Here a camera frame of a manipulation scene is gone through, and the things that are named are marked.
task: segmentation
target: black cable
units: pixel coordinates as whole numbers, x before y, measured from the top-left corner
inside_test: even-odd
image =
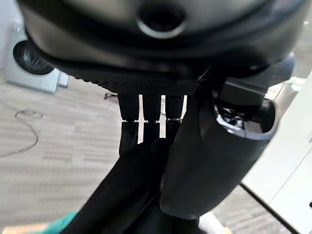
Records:
[[[5,103],[3,103],[3,105],[5,107],[9,108],[9,109],[14,110],[14,111],[17,110],[16,108],[8,106]],[[25,148],[22,148],[22,149],[19,149],[19,150],[16,150],[16,151],[5,153],[3,155],[0,155],[0,157],[8,157],[8,156],[11,156],[11,155],[23,153],[23,152],[25,152],[27,150],[32,149],[39,141],[39,135],[36,132],[36,130],[34,129],[34,127],[31,124],[29,124],[29,123],[25,122],[24,120],[22,120],[21,118],[19,118],[19,115],[23,115],[23,116],[26,116],[26,117],[31,117],[31,118],[34,118],[34,119],[41,119],[43,117],[43,114],[41,112],[39,112],[39,111],[36,111],[36,110],[28,110],[28,109],[26,109],[26,110],[19,110],[19,111],[17,111],[15,116],[14,116],[14,118],[17,119],[17,121],[21,122],[22,124],[24,124],[25,126],[27,126],[30,129],[30,131],[34,134],[36,140],[30,146],[27,146]]]

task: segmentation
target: circular hole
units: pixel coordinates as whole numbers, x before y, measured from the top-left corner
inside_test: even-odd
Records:
[[[184,19],[183,12],[176,7],[146,7],[141,10],[138,26],[143,33],[149,36],[170,38],[183,31]]]

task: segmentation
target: white cabinet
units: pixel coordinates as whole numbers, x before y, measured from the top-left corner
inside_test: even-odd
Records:
[[[312,151],[269,203],[301,234],[312,233]]]
[[[311,138],[312,74],[284,114],[275,137],[242,182],[269,204],[312,148]]]

